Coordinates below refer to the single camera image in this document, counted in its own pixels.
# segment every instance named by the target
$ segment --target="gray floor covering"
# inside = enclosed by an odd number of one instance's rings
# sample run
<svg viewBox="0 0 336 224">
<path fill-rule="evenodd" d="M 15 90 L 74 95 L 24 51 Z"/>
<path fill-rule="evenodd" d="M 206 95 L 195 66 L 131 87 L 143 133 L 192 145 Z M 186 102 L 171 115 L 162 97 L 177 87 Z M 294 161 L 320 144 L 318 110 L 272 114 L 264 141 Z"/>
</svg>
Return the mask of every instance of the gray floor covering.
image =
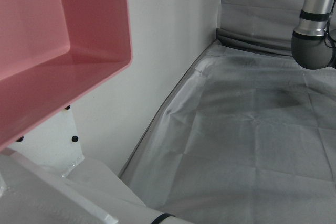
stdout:
<svg viewBox="0 0 336 224">
<path fill-rule="evenodd" d="M 336 223 L 336 69 L 212 44 L 122 180 L 193 223 Z"/>
</svg>

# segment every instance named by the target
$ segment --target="black band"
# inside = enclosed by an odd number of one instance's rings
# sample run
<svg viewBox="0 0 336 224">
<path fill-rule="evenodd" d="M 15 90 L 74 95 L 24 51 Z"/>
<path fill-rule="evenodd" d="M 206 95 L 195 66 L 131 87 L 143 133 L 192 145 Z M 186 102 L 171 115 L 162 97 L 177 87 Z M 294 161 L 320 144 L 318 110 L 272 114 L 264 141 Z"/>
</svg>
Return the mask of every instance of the black band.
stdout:
<svg viewBox="0 0 336 224">
<path fill-rule="evenodd" d="M 309 36 L 309 35 L 303 35 L 299 34 L 295 31 L 293 31 L 293 36 L 297 37 L 299 39 L 304 39 L 304 40 L 323 40 L 324 36 Z"/>
<path fill-rule="evenodd" d="M 300 18 L 310 21 L 327 21 L 332 12 L 325 13 L 325 14 L 317 14 L 317 13 L 307 13 L 304 10 L 301 10 Z"/>
<path fill-rule="evenodd" d="M 159 224 L 159 223 L 161 223 L 162 221 L 164 221 L 166 218 L 168 218 L 168 217 L 170 217 L 170 216 L 175 217 L 174 215 L 167 214 L 167 213 L 161 214 L 160 216 L 158 216 L 158 217 L 152 222 L 152 224 Z"/>
</svg>

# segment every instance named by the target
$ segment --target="gray fabric sheet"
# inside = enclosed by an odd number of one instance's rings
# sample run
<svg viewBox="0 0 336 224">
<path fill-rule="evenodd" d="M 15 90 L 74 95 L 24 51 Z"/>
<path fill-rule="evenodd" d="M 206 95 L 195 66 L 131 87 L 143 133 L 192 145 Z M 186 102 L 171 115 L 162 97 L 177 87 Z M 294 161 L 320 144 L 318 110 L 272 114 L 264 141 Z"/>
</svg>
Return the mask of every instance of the gray fabric sheet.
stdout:
<svg viewBox="0 0 336 224">
<path fill-rule="evenodd" d="M 217 38 L 231 47 L 291 55 L 290 40 L 304 1 L 222 0 Z"/>
<path fill-rule="evenodd" d="M 336 223 L 336 70 L 213 44 L 122 180 L 193 223 Z"/>
</svg>

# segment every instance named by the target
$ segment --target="white wall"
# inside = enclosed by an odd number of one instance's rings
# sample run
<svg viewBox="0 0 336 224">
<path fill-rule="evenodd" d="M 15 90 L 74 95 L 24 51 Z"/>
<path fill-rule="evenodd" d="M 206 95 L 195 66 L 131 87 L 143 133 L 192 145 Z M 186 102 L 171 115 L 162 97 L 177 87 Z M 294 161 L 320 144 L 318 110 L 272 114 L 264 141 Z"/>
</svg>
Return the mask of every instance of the white wall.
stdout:
<svg viewBox="0 0 336 224">
<path fill-rule="evenodd" d="M 215 39 L 219 0 L 129 0 L 132 65 L 72 105 L 85 155 L 116 174 L 156 111 Z"/>
</svg>

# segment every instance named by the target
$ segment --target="pink plastic bin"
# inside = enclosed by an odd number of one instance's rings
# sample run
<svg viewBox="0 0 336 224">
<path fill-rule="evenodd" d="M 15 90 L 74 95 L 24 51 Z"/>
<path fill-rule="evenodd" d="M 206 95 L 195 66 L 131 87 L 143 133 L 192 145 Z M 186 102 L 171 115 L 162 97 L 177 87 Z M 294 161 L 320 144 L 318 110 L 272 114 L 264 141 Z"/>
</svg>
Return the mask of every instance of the pink plastic bin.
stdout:
<svg viewBox="0 0 336 224">
<path fill-rule="evenodd" d="M 127 0 L 0 0 L 0 150 L 130 61 Z"/>
</svg>

